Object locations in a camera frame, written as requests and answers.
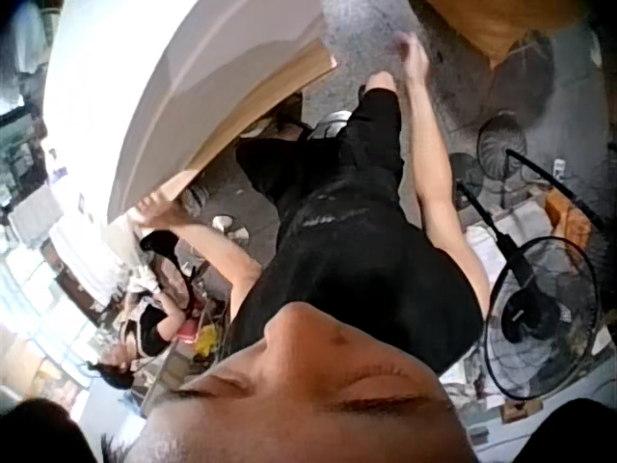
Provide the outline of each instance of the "black shirt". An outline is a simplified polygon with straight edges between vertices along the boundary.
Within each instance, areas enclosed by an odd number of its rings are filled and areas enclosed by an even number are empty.
[[[133,333],[139,358],[160,355],[170,345],[168,340],[161,338],[157,328],[157,325],[167,318],[167,314],[149,304],[147,300],[140,301],[134,312],[133,318],[127,320],[122,327],[121,338],[125,340],[129,333]]]
[[[223,355],[260,340],[268,320],[294,301],[436,373],[465,354],[483,327],[475,293],[458,265],[407,222],[392,200],[397,186],[379,170],[343,174],[301,201],[283,220],[277,254],[232,322]]]

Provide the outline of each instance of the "eyebrow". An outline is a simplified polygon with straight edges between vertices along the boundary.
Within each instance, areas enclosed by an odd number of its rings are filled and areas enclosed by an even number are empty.
[[[449,410],[451,404],[448,401],[426,395],[414,395],[344,400],[326,405],[323,410],[328,413],[399,418],[412,415],[423,409],[435,410],[436,407]]]
[[[215,397],[214,394],[207,391],[197,391],[194,389],[166,391],[154,400],[152,410],[165,403],[210,399]],[[437,399],[427,395],[412,395],[343,400],[321,406],[320,409],[326,413],[400,418],[425,410],[434,411],[440,409],[449,411],[453,407],[453,404],[448,400]]]
[[[215,395],[213,393],[209,393],[208,391],[197,391],[195,389],[178,389],[175,391],[166,391],[160,396],[158,396],[152,405],[152,410],[165,403],[171,402],[182,402],[187,400],[195,400],[195,399],[204,399],[204,398],[214,398]]]

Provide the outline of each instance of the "ponytail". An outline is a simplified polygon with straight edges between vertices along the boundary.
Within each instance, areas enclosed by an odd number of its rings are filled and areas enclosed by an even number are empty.
[[[98,371],[100,377],[115,389],[124,391],[131,389],[135,381],[135,375],[130,370],[121,371],[120,368],[113,365],[93,364],[91,362],[87,362],[86,366],[90,371]]]

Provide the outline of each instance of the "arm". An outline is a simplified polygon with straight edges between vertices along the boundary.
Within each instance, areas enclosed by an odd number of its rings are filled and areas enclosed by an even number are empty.
[[[122,321],[128,320],[128,317],[131,315],[131,312],[133,312],[133,309],[135,309],[136,304],[137,295],[133,294],[132,292],[127,292],[124,296],[124,308],[121,313]]]
[[[186,320],[186,314],[181,311],[174,300],[164,292],[154,294],[153,297],[161,303],[163,311],[167,314],[167,318],[159,321],[156,325],[156,331],[158,331],[158,334],[161,335],[161,338],[164,340],[173,340]]]
[[[184,239],[231,283],[230,312],[233,320],[261,275],[261,265],[221,233],[193,221],[178,204],[152,195],[137,207],[148,219],[146,226],[169,230]]]
[[[428,58],[415,35],[402,35],[401,40],[411,114],[414,183],[424,228],[433,246],[446,252],[465,273],[486,317],[489,282],[482,263],[463,235],[452,202],[450,161],[426,88]]]

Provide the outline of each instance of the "forehead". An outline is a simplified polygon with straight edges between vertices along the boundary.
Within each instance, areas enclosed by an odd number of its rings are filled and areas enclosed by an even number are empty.
[[[424,453],[425,444],[436,444],[429,446],[435,449],[451,437],[451,426],[439,417],[380,421],[312,413],[304,407],[300,414],[293,409],[278,413],[270,405],[229,401],[215,413],[199,402],[162,405],[152,413],[128,461],[409,461]]]

